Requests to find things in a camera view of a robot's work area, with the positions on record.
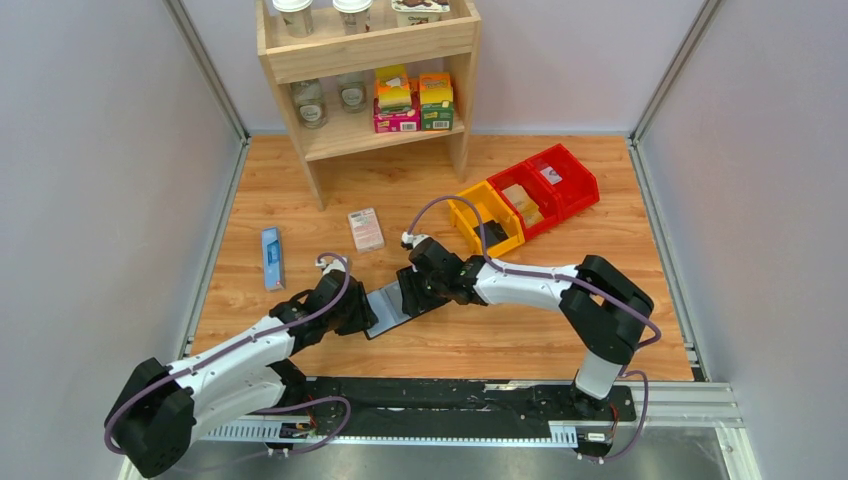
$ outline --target blue box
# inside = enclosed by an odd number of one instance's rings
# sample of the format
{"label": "blue box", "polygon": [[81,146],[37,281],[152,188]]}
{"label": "blue box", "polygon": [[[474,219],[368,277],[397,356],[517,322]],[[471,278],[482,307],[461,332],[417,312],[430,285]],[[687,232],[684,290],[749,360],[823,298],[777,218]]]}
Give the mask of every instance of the blue box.
{"label": "blue box", "polygon": [[283,245],[277,227],[262,230],[262,265],[265,270],[265,289],[269,292],[286,288],[283,277]]}

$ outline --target white jar lid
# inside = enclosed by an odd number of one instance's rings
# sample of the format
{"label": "white jar lid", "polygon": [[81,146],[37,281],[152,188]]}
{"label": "white jar lid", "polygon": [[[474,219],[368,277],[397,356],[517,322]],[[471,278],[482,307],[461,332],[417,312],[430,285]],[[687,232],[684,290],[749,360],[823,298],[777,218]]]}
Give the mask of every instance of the white jar lid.
{"label": "white jar lid", "polygon": [[342,13],[359,13],[371,8],[374,0],[333,0],[333,7]]}
{"label": "white jar lid", "polygon": [[312,5],[312,0],[274,0],[274,8],[280,12],[299,12]]}

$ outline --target white wall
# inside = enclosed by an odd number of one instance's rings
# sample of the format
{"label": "white wall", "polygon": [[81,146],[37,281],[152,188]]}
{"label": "white wall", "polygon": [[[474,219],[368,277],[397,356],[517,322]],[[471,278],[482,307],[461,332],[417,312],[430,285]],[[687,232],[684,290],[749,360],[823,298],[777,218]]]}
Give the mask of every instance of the white wall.
{"label": "white wall", "polygon": [[727,0],[645,141],[763,478],[845,477],[848,4]]}
{"label": "white wall", "polygon": [[[284,129],[256,58],[252,2],[183,2],[248,130]],[[475,130],[632,130],[701,3],[478,0]]]}
{"label": "white wall", "polygon": [[161,1],[0,4],[0,465],[109,479],[103,421],[173,358],[238,151]]}

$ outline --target shelf board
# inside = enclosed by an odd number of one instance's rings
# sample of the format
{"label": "shelf board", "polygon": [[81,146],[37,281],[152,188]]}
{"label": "shelf board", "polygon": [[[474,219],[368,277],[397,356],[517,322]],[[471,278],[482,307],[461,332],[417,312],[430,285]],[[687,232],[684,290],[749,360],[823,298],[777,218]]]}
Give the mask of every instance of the shelf board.
{"label": "shelf board", "polygon": [[358,113],[347,113],[342,110],[341,100],[336,92],[324,92],[324,100],[327,106],[327,124],[314,130],[300,125],[297,127],[300,128],[301,145],[307,162],[465,131],[462,119],[455,115],[453,130],[374,133],[374,116],[371,108]]}
{"label": "shelf board", "polygon": [[386,65],[470,53],[480,17],[462,1],[452,2],[446,18],[426,25],[398,27],[388,0],[371,7],[371,31],[345,35],[334,8],[312,10],[314,33],[295,38],[279,15],[257,1],[259,55],[266,56],[278,84]]}

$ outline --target yellow storage bin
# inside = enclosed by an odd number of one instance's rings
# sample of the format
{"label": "yellow storage bin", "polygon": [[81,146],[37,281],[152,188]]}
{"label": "yellow storage bin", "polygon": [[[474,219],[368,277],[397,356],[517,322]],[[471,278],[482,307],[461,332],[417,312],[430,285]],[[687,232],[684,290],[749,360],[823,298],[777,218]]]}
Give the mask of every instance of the yellow storage bin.
{"label": "yellow storage bin", "polygon": [[[480,216],[483,217],[483,223],[494,220],[507,234],[506,240],[496,245],[489,245],[489,256],[499,257],[524,243],[524,232],[518,216],[507,206],[489,182],[484,180],[459,193],[459,196],[474,203]],[[474,227],[477,226],[477,217],[474,216],[474,212],[468,205],[456,200],[448,200],[448,205],[451,211],[451,225],[462,232],[462,236],[468,242],[468,248],[471,249],[471,254],[482,254],[483,244],[477,232],[474,231]]]}

